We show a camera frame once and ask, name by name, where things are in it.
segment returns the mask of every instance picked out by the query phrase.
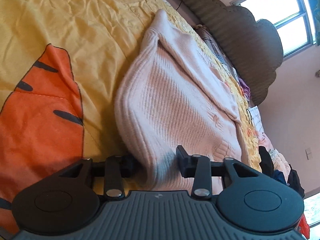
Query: silver screw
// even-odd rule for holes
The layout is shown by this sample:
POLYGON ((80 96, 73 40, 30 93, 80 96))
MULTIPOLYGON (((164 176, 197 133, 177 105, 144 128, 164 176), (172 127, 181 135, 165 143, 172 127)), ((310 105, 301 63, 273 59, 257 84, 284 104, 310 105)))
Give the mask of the silver screw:
POLYGON ((193 192, 198 197, 207 197, 210 194, 210 191, 205 188, 198 188, 193 192))
POLYGON ((119 189, 109 189, 106 194, 109 197, 120 197, 122 195, 122 191, 119 189))

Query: yellow bedspread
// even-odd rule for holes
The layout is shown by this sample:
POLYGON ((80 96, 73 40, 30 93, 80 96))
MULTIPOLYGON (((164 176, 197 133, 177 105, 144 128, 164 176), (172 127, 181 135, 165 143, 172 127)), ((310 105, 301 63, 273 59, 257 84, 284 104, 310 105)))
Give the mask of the yellow bedspread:
MULTIPOLYGON (((0 197, 12 201, 82 156, 126 153, 114 97, 160 8, 210 55, 236 95, 251 166, 260 169, 239 86, 165 0, 0 0, 0 197)), ((0 213, 0 226, 13 232, 7 215, 0 213)))

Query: knitted sweater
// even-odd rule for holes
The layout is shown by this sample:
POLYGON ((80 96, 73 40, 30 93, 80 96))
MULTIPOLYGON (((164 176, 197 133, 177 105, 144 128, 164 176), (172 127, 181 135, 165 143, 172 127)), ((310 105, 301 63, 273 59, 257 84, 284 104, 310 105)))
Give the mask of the knitted sweater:
MULTIPOLYGON (((145 168, 145 189, 191 190, 193 179, 182 178, 177 168, 177 145, 211 161, 230 156, 249 163, 234 96, 164 10, 156 13, 123 79, 115 114, 123 141, 145 168)), ((213 177, 213 193, 221 190, 221 179, 213 177)))

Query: brown scalloped headboard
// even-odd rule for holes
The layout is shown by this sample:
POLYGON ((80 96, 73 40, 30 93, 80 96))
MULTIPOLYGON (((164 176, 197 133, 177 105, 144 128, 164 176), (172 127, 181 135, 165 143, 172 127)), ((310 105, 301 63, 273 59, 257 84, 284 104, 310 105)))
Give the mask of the brown scalloped headboard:
POLYGON ((206 25, 237 72, 250 87, 252 101, 259 105, 276 79, 283 49, 274 25, 255 21, 241 6, 226 6, 220 0, 183 0, 206 25))

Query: wall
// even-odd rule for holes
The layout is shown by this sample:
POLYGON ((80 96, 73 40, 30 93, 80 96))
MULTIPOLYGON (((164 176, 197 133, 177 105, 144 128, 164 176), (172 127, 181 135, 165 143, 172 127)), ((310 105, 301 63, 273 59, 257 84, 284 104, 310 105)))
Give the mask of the wall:
POLYGON ((305 192, 320 187, 320 48, 286 60, 259 106, 265 133, 298 171, 305 192), (313 159, 307 160, 310 147, 313 159))
MULTIPOLYGON (((177 8, 179 0, 168 0, 177 8)), ((221 0, 226 5, 232 0, 221 0)), ((183 4, 179 13, 191 24, 198 19, 183 4)), ((311 48, 283 62, 276 81, 259 106, 266 134, 293 168, 305 192, 320 187, 320 48, 311 48), (313 159, 307 160, 310 147, 313 159)))

